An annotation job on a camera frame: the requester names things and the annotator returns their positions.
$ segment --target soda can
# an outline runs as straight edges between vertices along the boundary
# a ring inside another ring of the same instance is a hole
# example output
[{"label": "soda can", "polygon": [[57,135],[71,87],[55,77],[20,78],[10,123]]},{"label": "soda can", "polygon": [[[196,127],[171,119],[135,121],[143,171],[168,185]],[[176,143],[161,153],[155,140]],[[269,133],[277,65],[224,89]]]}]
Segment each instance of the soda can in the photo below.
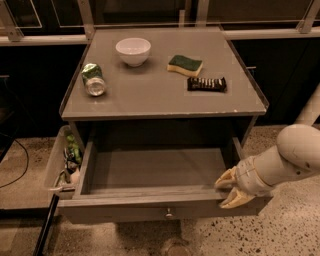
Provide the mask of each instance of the soda can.
[{"label": "soda can", "polygon": [[81,71],[81,75],[84,87],[89,95],[100,96],[106,91],[106,84],[99,65],[86,64]]}]

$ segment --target drawer front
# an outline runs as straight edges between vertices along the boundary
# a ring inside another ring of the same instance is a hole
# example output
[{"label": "drawer front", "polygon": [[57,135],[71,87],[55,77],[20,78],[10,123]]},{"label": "drawer front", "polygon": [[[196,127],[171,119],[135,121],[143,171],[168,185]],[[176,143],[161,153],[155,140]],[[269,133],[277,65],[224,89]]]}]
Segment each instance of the drawer front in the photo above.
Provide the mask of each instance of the drawer front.
[{"label": "drawer front", "polygon": [[257,215],[270,198],[255,198],[247,205],[235,209],[221,209],[219,201],[192,201],[159,204],[94,205],[92,201],[82,201],[83,205],[59,203],[59,212],[74,224],[94,224],[105,222],[164,221],[226,217],[239,215]]}]

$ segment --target white bowl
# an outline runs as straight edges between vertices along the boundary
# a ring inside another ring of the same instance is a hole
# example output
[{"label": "white bowl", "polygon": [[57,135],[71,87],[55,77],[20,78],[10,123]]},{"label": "white bowl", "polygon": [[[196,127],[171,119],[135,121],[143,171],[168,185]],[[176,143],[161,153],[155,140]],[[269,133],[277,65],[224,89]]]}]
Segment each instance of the white bowl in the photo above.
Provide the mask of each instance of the white bowl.
[{"label": "white bowl", "polygon": [[150,54],[151,44],[143,38],[126,38],[116,44],[120,58],[131,67],[138,67]]}]

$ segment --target side drawer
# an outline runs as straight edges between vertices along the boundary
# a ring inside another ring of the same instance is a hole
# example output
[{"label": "side drawer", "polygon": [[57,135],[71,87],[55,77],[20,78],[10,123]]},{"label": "side drawer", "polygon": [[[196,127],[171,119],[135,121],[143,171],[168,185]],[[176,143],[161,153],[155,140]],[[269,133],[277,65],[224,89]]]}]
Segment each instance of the side drawer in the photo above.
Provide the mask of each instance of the side drawer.
[{"label": "side drawer", "polygon": [[[129,141],[134,141],[134,131],[131,134]],[[237,138],[231,141],[234,145],[227,150],[207,145],[110,145],[109,139],[94,134],[84,153],[80,184],[71,200],[60,200],[59,211],[72,223],[257,215],[270,197],[230,210],[219,207],[228,195],[213,185],[227,168],[223,155],[241,158]]]}]

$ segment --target drawer handle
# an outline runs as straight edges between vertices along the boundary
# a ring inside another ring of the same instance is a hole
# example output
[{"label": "drawer handle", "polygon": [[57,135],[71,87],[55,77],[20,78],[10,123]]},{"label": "drawer handle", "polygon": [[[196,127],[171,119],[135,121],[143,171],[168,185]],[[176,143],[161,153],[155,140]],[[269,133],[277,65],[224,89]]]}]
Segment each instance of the drawer handle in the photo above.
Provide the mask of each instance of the drawer handle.
[{"label": "drawer handle", "polygon": [[165,215],[167,220],[172,220],[174,219],[174,215],[171,213],[171,209],[167,208],[167,214]]}]

